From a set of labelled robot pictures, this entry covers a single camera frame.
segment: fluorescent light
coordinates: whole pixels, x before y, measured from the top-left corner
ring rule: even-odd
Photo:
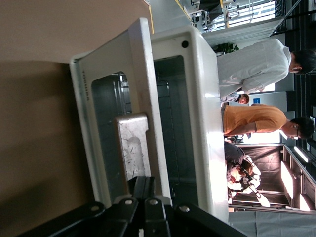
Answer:
[[[308,163],[307,157],[300,151],[300,149],[298,149],[297,147],[294,147],[294,150],[296,150],[296,152],[300,155],[300,157],[301,157],[306,163]]]
[[[215,97],[215,95],[212,95],[212,94],[210,94],[210,93],[206,93],[206,94],[205,94],[205,97],[206,97],[206,98],[213,98],[213,97]]]
[[[302,194],[300,194],[300,210],[310,211],[310,208],[308,207],[308,204]]]
[[[282,181],[286,187],[286,190],[288,194],[290,195],[291,199],[293,199],[293,179],[292,175],[286,168],[285,164],[283,161],[281,161],[281,178]]]
[[[279,130],[279,132],[282,135],[282,137],[284,137],[287,140],[287,136],[285,135],[285,133],[282,130]]]

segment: man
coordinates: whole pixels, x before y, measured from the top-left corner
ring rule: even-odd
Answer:
[[[236,162],[238,162],[248,172],[249,175],[252,174],[253,166],[249,161],[245,159],[246,158],[245,152],[241,148],[231,143],[224,142],[224,149],[225,149],[225,160],[227,164],[227,173],[226,173],[227,182],[235,183],[237,181],[233,175],[235,171],[238,172],[240,176],[246,175],[245,173],[243,173],[243,171],[241,170],[239,166],[234,167],[233,163],[236,163]]]
[[[314,133],[314,123],[310,118],[298,117],[288,120],[275,106],[226,106],[223,114],[225,136],[245,133],[263,133],[282,130],[289,138],[307,139]]]
[[[226,102],[238,102],[239,104],[248,104],[249,96],[246,94],[239,95],[234,92],[233,94],[221,98],[221,104]]]
[[[221,98],[240,88],[245,94],[263,90],[291,73],[306,74],[316,68],[316,51],[290,52],[277,39],[255,43],[217,57]]]

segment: black hair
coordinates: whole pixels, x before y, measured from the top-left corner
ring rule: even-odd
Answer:
[[[291,120],[298,125],[298,131],[301,133],[302,139],[310,138],[315,130],[314,122],[308,117],[298,117]]]
[[[244,168],[248,172],[249,175],[252,175],[252,172],[253,172],[252,169],[253,168],[252,168],[252,165],[251,165],[251,163],[249,161],[243,159],[242,163],[241,163],[241,167]]]
[[[316,50],[304,49],[292,52],[295,55],[295,62],[300,64],[302,69],[299,70],[299,75],[304,75],[316,69]]]

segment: ceiling light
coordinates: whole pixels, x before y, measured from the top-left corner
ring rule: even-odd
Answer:
[[[308,163],[307,157],[300,151],[300,149],[298,149],[297,147],[294,147],[294,150],[300,155],[300,157],[301,157],[306,163]]]
[[[290,195],[290,198],[293,199],[293,179],[290,171],[287,169],[285,163],[281,161],[281,178],[285,185],[285,188]]]

